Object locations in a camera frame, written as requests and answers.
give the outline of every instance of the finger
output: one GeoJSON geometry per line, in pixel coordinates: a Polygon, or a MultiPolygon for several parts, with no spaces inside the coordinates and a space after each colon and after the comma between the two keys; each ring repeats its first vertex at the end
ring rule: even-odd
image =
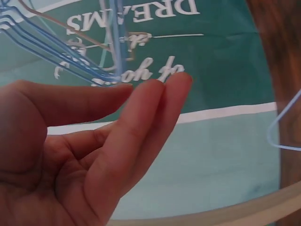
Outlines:
{"type": "Polygon", "coordinates": [[[113,125],[112,122],[95,130],[64,134],[60,138],[66,142],[74,157],[79,160],[103,146],[113,125]]]}
{"type": "Polygon", "coordinates": [[[164,88],[160,81],[150,80],[134,90],[87,173],[84,191],[92,208],[102,217],[110,216],[119,201],[121,185],[134,165],[164,88]]]}
{"type": "Polygon", "coordinates": [[[130,84],[96,88],[52,86],[21,81],[11,86],[35,105],[47,126],[103,118],[119,109],[133,90],[130,84]]]}
{"type": "Polygon", "coordinates": [[[1,88],[0,168],[17,173],[31,169],[40,159],[47,126],[100,119],[116,111],[131,92],[128,85],[67,87],[26,81],[1,88]]]}
{"type": "Polygon", "coordinates": [[[126,194],[145,175],[173,131],[192,84],[186,73],[171,76],[166,82],[153,125],[141,147],[133,174],[124,188],[126,194]]]}

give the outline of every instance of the wooden surface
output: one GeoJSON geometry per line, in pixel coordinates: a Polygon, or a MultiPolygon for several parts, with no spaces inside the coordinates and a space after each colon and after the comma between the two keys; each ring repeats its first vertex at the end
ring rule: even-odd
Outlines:
{"type": "MultiPolygon", "coordinates": [[[[278,111],[301,88],[301,0],[247,0],[267,55],[278,111]]],[[[301,146],[301,100],[279,125],[283,145],[301,146]]],[[[281,187],[301,181],[301,152],[281,150],[281,187]]],[[[301,210],[278,226],[301,226],[301,210]]]]}

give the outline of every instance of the palm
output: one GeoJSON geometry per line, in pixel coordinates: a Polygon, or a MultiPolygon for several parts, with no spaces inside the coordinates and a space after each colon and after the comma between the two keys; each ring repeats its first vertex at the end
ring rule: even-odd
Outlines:
{"type": "Polygon", "coordinates": [[[47,126],[113,113],[132,89],[18,83],[0,90],[0,119],[5,120],[0,123],[1,225],[106,225],[172,132],[190,84],[183,73],[165,86],[146,82],[115,123],[48,137],[47,126]]]}

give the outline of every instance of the wire hanger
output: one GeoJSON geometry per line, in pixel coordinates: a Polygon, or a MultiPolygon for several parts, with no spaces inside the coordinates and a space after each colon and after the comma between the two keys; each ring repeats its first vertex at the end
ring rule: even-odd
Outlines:
{"type": "MultiPolygon", "coordinates": [[[[24,16],[19,11],[19,9],[17,7],[9,6],[8,5],[9,2],[10,2],[10,0],[0,0],[0,19],[10,20],[10,22],[13,25],[8,23],[7,21],[1,22],[2,25],[6,25],[6,26],[12,28],[14,25],[17,24],[17,22],[11,16],[3,15],[4,12],[14,11],[28,25],[30,25],[31,28],[33,28],[36,32],[40,33],[42,36],[44,36],[45,38],[50,40],[51,43],[56,44],[58,47],[63,49],[65,52],[68,52],[70,54],[70,56],[65,54],[65,53],[62,53],[62,54],[58,53],[54,48],[52,48],[48,44],[42,42],[41,40],[37,39],[36,37],[32,36],[30,33],[24,32],[25,30],[20,29],[20,26],[18,26],[18,28],[21,30],[21,33],[25,34],[27,37],[23,36],[20,32],[17,31],[17,29],[13,29],[13,31],[16,32],[16,34],[18,34],[18,36],[21,37],[23,40],[33,44],[34,46],[38,47],[39,49],[42,49],[42,50],[46,51],[47,53],[50,53],[51,55],[55,55],[56,57],[59,57],[60,59],[63,59],[64,61],[76,66],[79,69],[82,69],[83,71],[87,72],[88,74],[92,75],[95,78],[100,78],[103,81],[107,81],[107,82],[115,82],[116,83],[116,82],[119,81],[120,74],[119,74],[119,76],[116,76],[114,74],[105,72],[104,70],[99,68],[94,62],[92,62],[91,60],[89,60],[85,56],[80,55],[77,51],[71,49],[68,45],[66,45],[64,42],[59,40],[57,37],[49,34],[48,32],[44,31],[43,29],[41,29],[40,27],[38,27],[37,25],[35,25],[31,21],[29,21],[28,18],[26,16],[24,16]]],[[[20,43],[9,32],[7,32],[5,29],[1,29],[1,31],[4,32],[7,36],[9,36],[11,38],[11,40],[15,44],[17,44],[18,46],[34,53],[35,55],[37,55],[37,56],[39,56],[39,57],[41,57],[41,58],[43,58],[43,59],[45,59],[45,60],[47,60],[51,63],[53,63],[54,65],[62,67],[62,65],[58,65],[58,63],[53,61],[52,59],[47,58],[47,57],[43,56],[42,54],[38,53],[37,51],[33,50],[32,48],[29,48],[28,46],[25,46],[24,44],[20,43]]],[[[73,73],[73,74],[75,74],[75,75],[77,75],[78,77],[83,78],[83,76],[81,76],[80,74],[78,74],[77,72],[75,72],[73,70],[70,70],[67,67],[64,67],[64,69],[71,72],[71,73],[73,73]]]]}
{"type": "Polygon", "coordinates": [[[29,11],[29,12],[31,12],[31,13],[37,15],[37,16],[43,17],[43,18],[45,18],[45,19],[47,19],[47,20],[49,20],[49,21],[51,21],[51,22],[53,22],[53,23],[56,23],[56,24],[60,25],[60,26],[63,27],[63,28],[69,29],[70,31],[76,33],[78,36],[80,36],[80,37],[82,37],[82,38],[84,38],[84,39],[90,41],[91,43],[93,43],[93,44],[95,44],[95,45],[97,45],[97,46],[99,46],[99,47],[101,47],[101,48],[103,48],[103,49],[105,49],[105,50],[107,50],[107,51],[111,51],[110,48],[108,48],[105,44],[100,43],[100,42],[96,41],[95,39],[90,38],[89,36],[85,35],[84,33],[75,30],[73,27],[70,27],[69,25],[62,23],[61,21],[59,21],[59,20],[57,20],[57,19],[55,19],[55,18],[53,18],[53,17],[51,17],[51,16],[48,16],[48,15],[43,14],[43,13],[40,13],[40,12],[36,11],[34,8],[30,8],[28,5],[25,4],[25,2],[24,2],[23,0],[18,0],[18,2],[19,2],[19,3],[20,3],[27,11],[29,11]]]}
{"type": "Polygon", "coordinates": [[[285,116],[285,114],[292,108],[292,106],[298,101],[298,99],[301,96],[301,89],[298,91],[298,93],[292,98],[292,100],[287,104],[287,106],[283,109],[283,111],[276,117],[276,119],[271,123],[271,125],[268,128],[267,132],[267,139],[270,145],[277,148],[283,148],[293,151],[301,151],[301,147],[293,147],[293,146],[286,146],[286,145],[278,145],[276,142],[272,139],[272,131],[273,129],[278,125],[279,121],[285,116]]]}

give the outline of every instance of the white trim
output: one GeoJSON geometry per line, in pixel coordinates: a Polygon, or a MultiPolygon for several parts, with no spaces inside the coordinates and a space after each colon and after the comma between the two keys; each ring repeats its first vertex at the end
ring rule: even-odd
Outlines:
{"type": "MultiPolygon", "coordinates": [[[[277,109],[276,103],[266,103],[260,105],[240,105],[232,107],[224,107],[217,109],[209,109],[191,113],[183,113],[180,115],[177,124],[202,121],[216,118],[224,118],[234,115],[242,114],[256,114],[263,112],[271,112],[277,109]]],[[[66,134],[82,130],[92,130],[104,125],[107,125],[111,122],[100,122],[100,123],[90,123],[90,124],[76,124],[76,125],[67,125],[67,126],[58,126],[58,127],[49,127],[48,134],[66,134]]]]}
{"type": "MultiPolygon", "coordinates": [[[[62,6],[69,5],[69,4],[72,4],[74,2],[78,2],[78,1],[82,1],[82,0],[63,0],[61,2],[57,2],[57,3],[54,3],[52,5],[45,6],[43,8],[39,8],[37,11],[39,11],[40,13],[46,13],[48,11],[51,11],[51,10],[55,9],[55,8],[60,8],[62,6]]],[[[32,18],[32,17],[36,16],[36,14],[34,14],[34,13],[28,13],[28,14],[25,14],[25,16],[27,18],[32,18]]],[[[22,18],[16,19],[17,23],[20,23],[22,21],[23,21],[22,18]]],[[[0,26],[0,28],[3,28],[5,30],[7,30],[9,27],[8,26],[0,26]]]]}

